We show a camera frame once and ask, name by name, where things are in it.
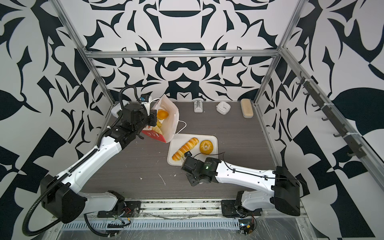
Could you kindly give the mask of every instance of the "plastic sheet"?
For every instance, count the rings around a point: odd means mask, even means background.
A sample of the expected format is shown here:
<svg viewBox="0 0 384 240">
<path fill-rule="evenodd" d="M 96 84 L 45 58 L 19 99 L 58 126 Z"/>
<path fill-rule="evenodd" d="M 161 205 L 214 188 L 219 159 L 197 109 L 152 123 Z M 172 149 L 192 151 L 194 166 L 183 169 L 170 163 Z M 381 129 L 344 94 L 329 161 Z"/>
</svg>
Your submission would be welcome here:
<svg viewBox="0 0 384 240">
<path fill-rule="evenodd" d="M 104 237 L 94 235 L 89 230 L 61 230 L 58 240 L 105 240 Z M 300 226 L 296 218 L 257 218 L 255 230 L 249 234 L 240 234 L 230 229 L 193 229 L 193 230 L 122 230 L 116 240 L 299 240 L 307 239 L 301 235 Z"/>
</svg>

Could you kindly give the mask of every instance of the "white tray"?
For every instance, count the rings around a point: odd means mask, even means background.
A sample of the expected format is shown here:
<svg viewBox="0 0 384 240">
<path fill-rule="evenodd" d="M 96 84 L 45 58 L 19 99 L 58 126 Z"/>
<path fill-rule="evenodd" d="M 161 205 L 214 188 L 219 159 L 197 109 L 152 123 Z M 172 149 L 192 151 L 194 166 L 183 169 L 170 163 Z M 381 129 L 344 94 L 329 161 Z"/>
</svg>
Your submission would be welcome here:
<svg viewBox="0 0 384 240">
<path fill-rule="evenodd" d="M 178 134 L 175 134 L 175 136 L 173 136 L 169 144 L 167 162 L 170 165 L 173 165 L 173 166 L 183 165 L 183 162 L 184 162 L 183 159 L 181 159 L 180 161 L 173 161 L 172 156 L 173 154 L 175 154 L 175 152 L 177 152 L 177 150 L 179 150 L 179 148 L 181 148 L 186 142 L 188 142 L 193 137 L 197 138 L 199 140 L 199 143 L 190 151 L 192 153 L 192 156 L 195 156 L 196 154 L 200 153 L 200 143 L 204 140 L 209 140 L 212 142 L 214 146 L 214 150 L 212 151 L 211 154 L 218 154 L 217 138 L 215 136 L 178 133 Z M 199 154 L 196 157 L 196 159 L 205 162 L 205 159 L 207 157 L 217 158 L 217 156 Z"/>
</svg>

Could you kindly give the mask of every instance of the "black and white patterned wall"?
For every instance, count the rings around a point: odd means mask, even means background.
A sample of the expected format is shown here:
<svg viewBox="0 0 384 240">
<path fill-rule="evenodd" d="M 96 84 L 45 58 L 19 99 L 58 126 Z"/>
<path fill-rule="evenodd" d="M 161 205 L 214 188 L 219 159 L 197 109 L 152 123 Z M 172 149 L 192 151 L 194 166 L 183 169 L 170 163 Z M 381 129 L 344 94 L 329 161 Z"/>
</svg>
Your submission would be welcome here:
<svg viewBox="0 0 384 240">
<path fill-rule="evenodd" d="M 0 238 L 30 239 L 40 180 L 92 148 L 110 103 L 47 0 L 1 1 L 0 56 Z M 30 229 L 51 217 L 39 205 Z"/>
<path fill-rule="evenodd" d="M 276 49 L 297 0 L 63 0 L 91 51 Z M 270 57 L 97 59 L 116 97 L 125 84 L 178 101 L 253 99 Z M 126 99 L 132 99 L 129 91 Z"/>
<path fill-rule="evenodd" d="M 381 1 L 310 0 L 288 50 L 383 158 Z M 259 106 L 279 162 L 306 182 L 301 200 L 320 239 L 383 239 L 384 192 L 299 79 L 279 62 Z"/>
<path fill-rule="evenodd" d="M 298 0 L 62 0 L 94 51 L 277 48 Z"/>
<path fill-rule="evenodd" d="M 272 57 L 107 58 L 94 63 L 112 96 L 127 84 L 137 94 L 178 101 L 254 99 Z M 125 99 L 135 99 L 125 91 Z"/>
</svg>

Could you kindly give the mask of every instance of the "sponge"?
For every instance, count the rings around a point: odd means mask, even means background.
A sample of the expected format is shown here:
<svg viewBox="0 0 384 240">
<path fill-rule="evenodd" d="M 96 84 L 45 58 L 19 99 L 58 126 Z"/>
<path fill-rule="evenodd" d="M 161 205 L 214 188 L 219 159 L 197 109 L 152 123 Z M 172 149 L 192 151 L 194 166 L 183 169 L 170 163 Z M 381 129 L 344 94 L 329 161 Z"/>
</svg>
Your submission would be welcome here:
<svg viewBox="0 0 384 240">
<path fill-rule="evenodd" d="M 253 109 L 252 109 L 251 100 L 249 100 L 248 98 L 243 98 L 240 101 L 240 105 L 241 105 L 241 111 L 243 112 L 243 117 L 252 118 Z"/>
</svg>

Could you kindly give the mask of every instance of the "paper bag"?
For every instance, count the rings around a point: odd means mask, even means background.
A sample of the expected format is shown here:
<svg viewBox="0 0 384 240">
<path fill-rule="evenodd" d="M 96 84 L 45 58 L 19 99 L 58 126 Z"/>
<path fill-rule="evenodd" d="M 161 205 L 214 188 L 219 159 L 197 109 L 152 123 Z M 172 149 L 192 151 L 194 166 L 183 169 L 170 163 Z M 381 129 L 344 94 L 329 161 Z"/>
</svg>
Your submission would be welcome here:
<svg viewBox="0 0 384 240">
<path fill-rule="evenodd" d="M 176 133 L 176 128 L 179 123 L 179 109 L 166 95 L 163 95 L 152 109 L 163 109 L 169 113 L 168 117 L 162 122 L 161 131 L 163 134 L 161 135 L 155 132 L 150 126 L 147 126 L 141 132 L 161 142 L 170 142 Z"/>
</svg>

